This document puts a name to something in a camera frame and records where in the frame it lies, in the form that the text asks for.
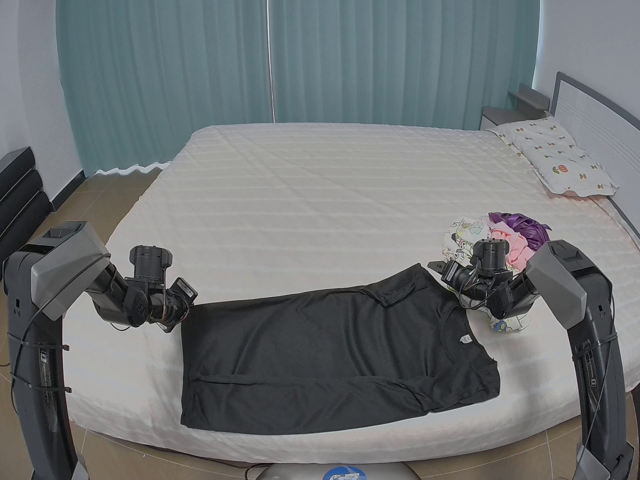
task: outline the white wall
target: white wall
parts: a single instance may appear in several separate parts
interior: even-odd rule
[[[640,0],[541,0],[533,87],[563,71],[640,118]]]
[[[56,0],[0,0],[0,38],[0,154],[3,143],[30,145],[53,199],[82,170],[60,85]]]

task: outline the pile of clothes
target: pile of clothes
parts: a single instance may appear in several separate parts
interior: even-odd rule
[[[455,260],[468,265],[474,244],[478,240],[500,238],[509,243],[507,268],[518,273],[524,270],[534,252],[549,240],[547,230],[551,231],[551,228],[522,213],[489,213],[480,218],[460,217],[444,233],[442,254],[446,261]],[[490,325],[496,332],[517,331],[529,325],[528,313],[498,320],[488,309],[481,310],[489,315]]]

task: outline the tiled floor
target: tiled floor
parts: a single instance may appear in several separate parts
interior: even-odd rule
[[[50,215],[36,232],[40,234],[64,220],[91,222],[106,243],[120,220],[156,178],[133,172],[127,176],[94,176],[69,197],[60,210]],[[0,364],[8,362],[6,300],[0,290]],[[29,457],[10,400],[7,368],[0,368],[0,479],[27,480]],[[92,480],[176,479],[233,480],[242,478],[242,468],[226,466],[180,453],[101,436],[73,427],[76,449],[82,451]],[[628,440],[638,450],[634,405],[627,399]],[[438,480],[551,480],[571,478],[575,466],[580,420],[574,418],[546,432],[517,443],[469,455],[411,463],[422,478]],[[630,478],[637,477],[637,457]],[[252,472],[255,478],[258,472]]]

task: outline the pink cloth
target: pink cloth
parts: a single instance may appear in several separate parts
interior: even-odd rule
[[[491,222],[491,238],[501,238],[509,242],[509,253],[507,254],[507,265],[511,265],[517,270],[524,270],[527,261],[533,256],[533,250],[529,248],[527,239],[520,233],[511,229],[504,222]]]

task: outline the white headboard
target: white headboard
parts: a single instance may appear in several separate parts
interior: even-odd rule
[[[640,236],[640,120],[560,72],[556,76],[551,114],[620,185],[610,199]]]

